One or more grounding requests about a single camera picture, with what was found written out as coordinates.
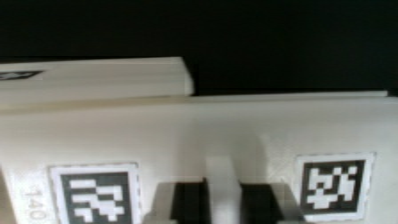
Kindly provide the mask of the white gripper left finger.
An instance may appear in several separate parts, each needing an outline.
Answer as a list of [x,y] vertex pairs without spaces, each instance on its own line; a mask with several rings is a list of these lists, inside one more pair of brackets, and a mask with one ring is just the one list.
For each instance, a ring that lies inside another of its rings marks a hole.
[[175,184],[172,182],[161,182],[158,184],[152,195],[150,209],[145,213],[142,224],[177,224],[177,221],[170,218],[174,188]]

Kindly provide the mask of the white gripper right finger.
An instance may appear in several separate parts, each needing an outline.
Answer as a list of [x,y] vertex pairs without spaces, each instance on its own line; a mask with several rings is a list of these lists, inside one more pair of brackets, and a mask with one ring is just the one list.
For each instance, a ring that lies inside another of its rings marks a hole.
[[285,183],[269,184],[280,218],[275,224],[307,224],[293,191]]

